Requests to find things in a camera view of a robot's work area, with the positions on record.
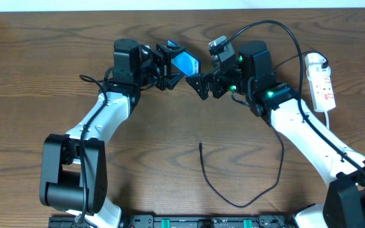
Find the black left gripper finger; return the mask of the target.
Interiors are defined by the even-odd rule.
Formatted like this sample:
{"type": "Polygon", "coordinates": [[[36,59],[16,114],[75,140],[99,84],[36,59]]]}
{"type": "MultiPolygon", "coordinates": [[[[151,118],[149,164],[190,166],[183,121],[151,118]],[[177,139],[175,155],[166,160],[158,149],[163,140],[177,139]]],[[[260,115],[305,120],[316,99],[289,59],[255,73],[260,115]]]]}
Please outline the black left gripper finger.
{"type": "Polygon", "coordinates": [[[183,77],[183,73],[171,73],[170,77],[167,78],[166,88],[169,90],[173,90],[183,77]]]}
{"type": "Polygon", "coordinates": [[[185,52],[186,48],[182,46],[170,46],[166,45],[166,53],[170,59],[174,59],[179,54],[185,52]]]}

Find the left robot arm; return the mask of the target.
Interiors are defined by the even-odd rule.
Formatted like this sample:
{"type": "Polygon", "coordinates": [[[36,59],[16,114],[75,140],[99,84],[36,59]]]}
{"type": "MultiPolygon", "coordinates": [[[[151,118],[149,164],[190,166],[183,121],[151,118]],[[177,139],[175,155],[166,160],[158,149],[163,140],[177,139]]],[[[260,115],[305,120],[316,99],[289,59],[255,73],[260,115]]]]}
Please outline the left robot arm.
{"type": "Polygon", "coordinates": [[[65,134],[47,136],[42,152],[39,199],[42,205],[74,215],[74,225],[120,227],[122,211],[107,196],[105,148],[137,106],[143,90],[172,90],[200,71],[201,62],[175,42],[154,48],[133,39],[113,43],[114,65],[103,80],[83,75],[99,87],[89,113],[65,134]]]}

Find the blue Samsung Galaxy smartphone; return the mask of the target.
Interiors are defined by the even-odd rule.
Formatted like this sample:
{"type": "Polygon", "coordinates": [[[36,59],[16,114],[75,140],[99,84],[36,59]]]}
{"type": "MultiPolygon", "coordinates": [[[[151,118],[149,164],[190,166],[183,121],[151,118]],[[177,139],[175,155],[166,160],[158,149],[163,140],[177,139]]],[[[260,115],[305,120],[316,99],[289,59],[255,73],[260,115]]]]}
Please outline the blue Samsung Galaxy smartphone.
{"type": "Polygon", "coordinates": [[[189,51],[181,52],[175,58],[171,59],[171,63],[188,77],[201,72],[200,59],[189,51]]]}

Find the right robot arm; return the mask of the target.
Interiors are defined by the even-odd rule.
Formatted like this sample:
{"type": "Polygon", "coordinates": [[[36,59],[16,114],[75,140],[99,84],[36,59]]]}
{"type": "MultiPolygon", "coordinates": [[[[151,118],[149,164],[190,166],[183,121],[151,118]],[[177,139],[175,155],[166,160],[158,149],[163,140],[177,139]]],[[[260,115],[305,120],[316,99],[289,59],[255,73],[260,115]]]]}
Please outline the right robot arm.
{"type": "Polygon", "coordinates": [[[365,156],[344,144],[284,82],[276,80],[271,54],[263,41],[251,41],[218,55],[209,73],[187,77],[202,99],[228,91],[246,98],[246,106],[288,138],[318,171],[328,187],[322,205],[291,217],[295,227],[365,227],[365,156]]]}

